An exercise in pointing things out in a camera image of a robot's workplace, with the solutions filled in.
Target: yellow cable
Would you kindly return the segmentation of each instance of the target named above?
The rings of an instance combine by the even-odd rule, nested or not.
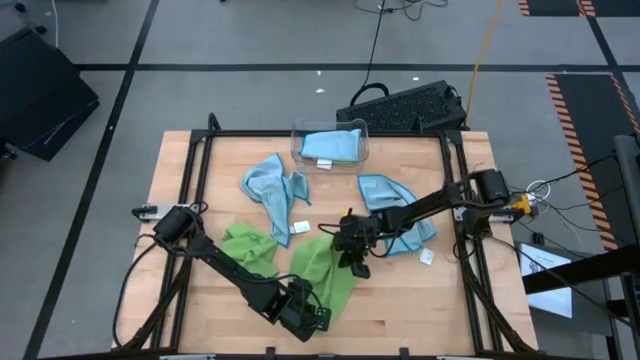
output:
[[[496,8],[493,10],[493,15],[489,20],[489,26],[487,27],[487,32],[484,34],[484,42],[482,43],[482,48],[480,49],[480,55],[478,55],[478,59],[476,60],[476,64],[473,67],[473,76],[471,76],[471,88],[469,89],[469,100],[467,100],[467,117],[464,119],[464,126],[467,126],[467,122],[469,121],[469,117],[471,117],[471,107],[473,105],[473,90],[476,85],[476,76],[478,75],[478,68],[482,63],[482,59],[484,58],[484,52],[489,47],[489,42],[491,41],[491,32],[493,31],[493,25],[498,20],[498,15],[500,15],[500,8],[502,7],[502,0],[498,0],[496,3]]]

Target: light blue cloth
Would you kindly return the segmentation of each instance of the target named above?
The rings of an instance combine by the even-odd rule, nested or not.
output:
[[[271,236],[284,247],[289,246],[289,211],[293,199],[309,202],[309,184],[307,178],[294,171],[284,177],[284,165],[279,154],[273,154],[254,166],[242,179],[242,191],[251,200],[262,203],[271,219]]]
[[[416,197],[401,184],[384,175],[369,174],[358,176],[360,194],[369,211],[405,206],[416,201]],[[433,239],[438,232],[429,219],[417,222],[411,230],[396,239],[389,255],[402,254],[422,248],[422,243]],[[386,240],[387,249],[391,239]]]
[[[302,139],[300,156],[333,161],[358,161],[361,131],[322,131],[307,135]]]

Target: plastic container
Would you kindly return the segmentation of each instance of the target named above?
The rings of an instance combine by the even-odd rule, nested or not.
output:
[[[318,163],[317,158],[303,157],[300,155],[304,138],[307,135],[325,131],[352,131],[360,129],[357,146],[357,161],[331,161],[330,168]],[[326,122],[296,120],[291,131],[291,157],[296,163],[298,171],[302,173],[320,174],[357,174],[369,157],[369,132],[364,120],[356,119],[351,122]]]

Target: wooden table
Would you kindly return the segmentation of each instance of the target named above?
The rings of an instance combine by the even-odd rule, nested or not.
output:
[[[463,135],[469,170],[493,168],[488,135]],[[178,199],[189,136],[189,132],[165,133],[149,202],[175,203]],[[280,153],[288,175],[295,169],[289,138],[214,138],[204,196],[210,207],[203,219],[207,234],[218,244],[225,229],[237,221],[268,233],[269,218],[264,208],[240,190],[240,183],[252,166],[275,152]],[[455,160],[453,168],[458,176]],[[442,186],[443,169],[436,139],[371,138],[363,173],[385,174],[420,198]],[[195,192],[197,170],[194,172],[190,196]],[[367,214],[355,175],[313,174],[308,181],[313,205],[296,201],[290,221],[308,220],[313,231],[294,236],[288,250],[278,249],[274,263],[282,273],[289,269],[296,246],[320,234],[316,224],[336,223],[349,207],[355,213]],[[274,346],[279,354],[392,355],[398,354],[399,347],[408,347],[412,355],[473,354],[460,265],[452,255],[451,213],[443,212],[431,220],[438,229],[438,236],[425,244],[435,252],[431,265],[420,263],[413,254],[388,259],[369,257],[371,278],[358,282],[342,316],[331,324],[330,330],[314,335],[306,343],[279,324],[269,324],[247,307],[236,287],[202,262],[194,262],[180,351],[263,354],[266,347]],[[143,224],[141,233],[150,233],[152,226]],[[495,237],[512,241],[508,225],[492,227]],[[135,256],[150,244],[151,240],[142,239]],[[537,347],[515,252],[495,241],[486,240],[484,244],[497,306],[522,338]],[[119,318],[118,332],[123,341],[131,338],[155,306],[165,259],[165,251],[156,248],[133,272]],[[486,314],[479,302],[478,309],[484,347],[490,349]],[[168,344],[172,320],[170,309],[163,344]]]

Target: white cable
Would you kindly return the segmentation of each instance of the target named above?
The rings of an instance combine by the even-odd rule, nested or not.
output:
[[[571,231],[573,231],[573,233],[576,235],[576,239],[578,239],[578,241],[580,242],[580,250],[584,250],[584,243],[582,242],[580,235],[578,235],[578,231],[575,229],[575,227],[571,226],[571,224],[569,224],[567,220],[565,220],[562,216],[560,216],[560,220],[562,220],[562,222],[566,227],[568,227],[569,229],[571,229]]]
[[[537,185],[537,184],[544,184],[547,186],[547,193],[544,194],[543,196],[538,196],[535,194],[535,192],[530,193],[529,190],[531,189],[532,186]],[[527,188],[525,189],[525,191],[527,192],[527,194],[530,194],[534,197],[534,201],[533,203],[535,204],[536,200],[547,200],[547,198],[549,198],[549,195],[551,195],[551,185],[549,185],[549,183],[546,180],[536,180],[536,181],[532,181],[531,184],[529,184],[527,186]]]
[[[53,7],[53,18],[56,22],[56,49],[58,48],[58,9],[56,8],[56,0],[51,0],[51,7]]]

